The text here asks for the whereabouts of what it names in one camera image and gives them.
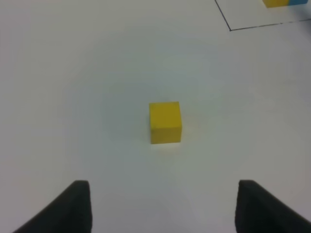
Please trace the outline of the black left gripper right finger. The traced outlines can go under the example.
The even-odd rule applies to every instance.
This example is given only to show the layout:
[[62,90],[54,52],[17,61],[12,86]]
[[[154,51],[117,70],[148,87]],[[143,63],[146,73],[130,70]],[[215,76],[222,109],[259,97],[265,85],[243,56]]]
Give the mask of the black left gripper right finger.
[[235,210],[238,233],[309,233],[311,222],[252,180],[240,180]]

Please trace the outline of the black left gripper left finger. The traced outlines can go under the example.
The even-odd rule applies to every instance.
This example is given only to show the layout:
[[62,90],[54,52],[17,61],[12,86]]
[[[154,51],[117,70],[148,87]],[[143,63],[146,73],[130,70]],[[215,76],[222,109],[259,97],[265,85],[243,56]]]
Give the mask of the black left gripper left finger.
[[17,233],[90,233],[93,216],[88,181],[74,181]]

